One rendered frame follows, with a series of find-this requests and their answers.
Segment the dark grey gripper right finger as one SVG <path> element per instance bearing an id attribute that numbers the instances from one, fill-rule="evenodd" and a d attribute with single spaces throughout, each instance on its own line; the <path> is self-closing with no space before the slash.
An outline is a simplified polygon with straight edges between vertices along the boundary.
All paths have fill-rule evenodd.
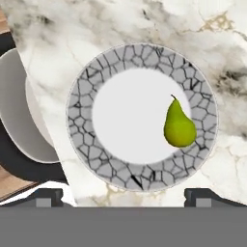
<path id="1" fill-rule="evenodd" d="M 208 188 L 186 188 L 185 207 L 245 207 L 244 204 L 224 199 Z"/>

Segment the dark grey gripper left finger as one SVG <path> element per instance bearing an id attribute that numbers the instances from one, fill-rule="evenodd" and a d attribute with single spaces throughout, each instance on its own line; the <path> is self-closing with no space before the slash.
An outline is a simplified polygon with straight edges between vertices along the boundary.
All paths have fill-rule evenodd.
<path id="1" fill-rule="evenodd" d="M 27 198 L 9 203 L 9 206 L 60 207 L 64 205 L 63 196 L 60 188 L 40 188 Z"/>

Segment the white plate with crackle rim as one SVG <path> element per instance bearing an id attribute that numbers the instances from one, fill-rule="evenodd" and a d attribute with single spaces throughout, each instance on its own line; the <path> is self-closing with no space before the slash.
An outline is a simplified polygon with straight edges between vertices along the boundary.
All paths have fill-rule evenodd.
<path id="1" fill-rule="evenodd" d="M 175 96 L 197 129 L 188 147 L 164 137 Z M 186 58 L 161 45 L 134 43 L 97 55 L 69 92 L 69 138 L 97 177 L 132 191 L 162 190 L 191 177 L 205 162 L 217 132 L 213 92 Z"/>

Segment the green pear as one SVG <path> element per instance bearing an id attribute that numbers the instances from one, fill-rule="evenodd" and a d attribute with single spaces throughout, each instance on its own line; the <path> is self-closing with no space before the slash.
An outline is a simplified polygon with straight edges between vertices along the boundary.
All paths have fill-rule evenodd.
<path id="1" fill-rule="evenodd" d="M 167 142 L 176 148 L 190 146 L 197 137 L 197 129 L 194 122 L 183 112 L 182 107 L 175 96 L 170 104 L 163 128 L 163 134 Z"/>

